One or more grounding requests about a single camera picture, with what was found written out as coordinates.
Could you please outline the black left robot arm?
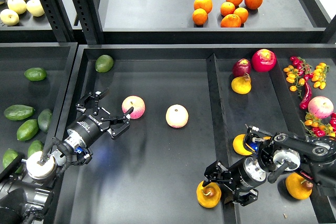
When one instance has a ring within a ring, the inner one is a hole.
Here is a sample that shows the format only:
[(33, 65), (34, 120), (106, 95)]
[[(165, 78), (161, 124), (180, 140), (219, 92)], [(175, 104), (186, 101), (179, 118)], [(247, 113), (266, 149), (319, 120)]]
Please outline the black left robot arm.
[(54, 185), (70, 166), (88, 164), (91, 145), (104, 133), (113, 140), (130, 126), (130, 107), (113, 116), (99, 105), (108, 91), (86, 93), (76, 104), (80, 115), (68, 126), (67, 138), (56, 137), (28, 159), (19, 154), (1, 172), (1, 223), (43, 220), (55, 197)]

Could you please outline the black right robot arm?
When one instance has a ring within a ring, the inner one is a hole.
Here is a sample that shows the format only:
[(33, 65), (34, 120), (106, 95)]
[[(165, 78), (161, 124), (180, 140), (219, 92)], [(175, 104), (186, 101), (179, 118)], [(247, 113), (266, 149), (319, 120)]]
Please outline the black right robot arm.
[(251, 154), (226, 168), (215, 161), (205, 170), (205, 181), (224, 184), (232, 202), (242, 206), (258, 199), (259, 185), (273, 184), (280, 175), (294, 172), (317, 186), (322, 196), (335, 196), (335, 140), (330, 136), (301, 138), (293, 133), (271, 134), (249, 126), (242, 147)]

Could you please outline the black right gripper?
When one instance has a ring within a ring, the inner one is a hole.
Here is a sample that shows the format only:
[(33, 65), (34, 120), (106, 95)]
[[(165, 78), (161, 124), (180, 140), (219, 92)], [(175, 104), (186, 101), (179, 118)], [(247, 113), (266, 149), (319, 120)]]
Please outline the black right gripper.
[(229, 169), (217, 160), (206, 168), (204, 176), (206, 179), (202, 186), (219, 183), (233, 190), (232, 194), (225, 198), (225, 205), (233, 203), (247, 206), (258, 200), (259, 191), (254, 188), (266, 181), (267, 173), (260, 168), (256, 158), (246, 156)]

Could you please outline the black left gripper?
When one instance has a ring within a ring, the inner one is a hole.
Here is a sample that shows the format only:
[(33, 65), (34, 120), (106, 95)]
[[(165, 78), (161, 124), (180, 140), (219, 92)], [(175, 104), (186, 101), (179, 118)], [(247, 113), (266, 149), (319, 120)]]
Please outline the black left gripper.
[(99, 105), (109, 93), (103, 91), (89, 91), (77, 103), (76, 110), (82, 112), (67, 129), (66, 143), (72, 148), (89, 148), (103, 133), (108, 133), (112, 140), (116, 140), (130, 127), (130, 115), (134, 107), (130, 107), (123, 115), (113, 116)]

